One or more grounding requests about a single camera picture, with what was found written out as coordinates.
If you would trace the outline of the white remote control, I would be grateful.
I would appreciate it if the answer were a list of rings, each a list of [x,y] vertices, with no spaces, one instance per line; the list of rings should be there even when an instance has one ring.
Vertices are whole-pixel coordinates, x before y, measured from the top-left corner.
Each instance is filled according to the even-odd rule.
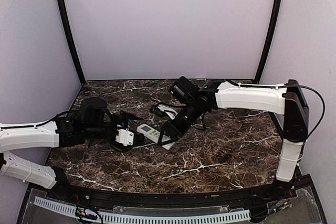
[[[154,143],[158,143],[159,137],[160,137],[160,132],[156,129],[154,129],[153,127],[147,125],[147,124],[141,124],[140,126],[137,127],[136,131],[138,133],[143,134],[146,138],[148,138],[149,140],[151,140]],[[162,138],[162,142],[166,142],[171,140],[169,137],[167,137],[166,135],[163,135]],[[173,143],[168,143],[165,145],[162,145],[161,147],[163,147],[166,150],[169,150],[173,145],[175,144],[175,142]]]

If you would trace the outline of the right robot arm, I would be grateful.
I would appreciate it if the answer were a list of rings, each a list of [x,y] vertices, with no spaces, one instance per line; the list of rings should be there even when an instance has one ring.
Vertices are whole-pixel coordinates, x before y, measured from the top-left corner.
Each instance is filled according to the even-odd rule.
[[[178,141],[207,112],[217,109],[249,109],[283,115],[282,149],[276,172],[276,182],[268,188],[273,200],[288,191],[309,130],[309,107],[303,89],[296,80],[285,84],[244,84],[231,80],[210,80],[202,87],[182,76],[169,88],[178,101],[184,104],[173,119],[166,121],[160,130],[160,146]]]

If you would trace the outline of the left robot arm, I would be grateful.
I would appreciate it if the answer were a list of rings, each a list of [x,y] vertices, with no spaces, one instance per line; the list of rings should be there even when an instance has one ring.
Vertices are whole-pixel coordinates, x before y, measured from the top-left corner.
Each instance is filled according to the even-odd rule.
[[[36,147],[64,148],[101,139],[113,150],[125,153],[140,145],[144,137],[129,125],[139,117],[126,111],[112,114],[107,102],[92,97],[79,109],[65,111],[52,119],[31,124],[1,124],[1,175],[52,189],[63,201],[74,197],[74,189],[61,168],[42,166],[12,153]]]

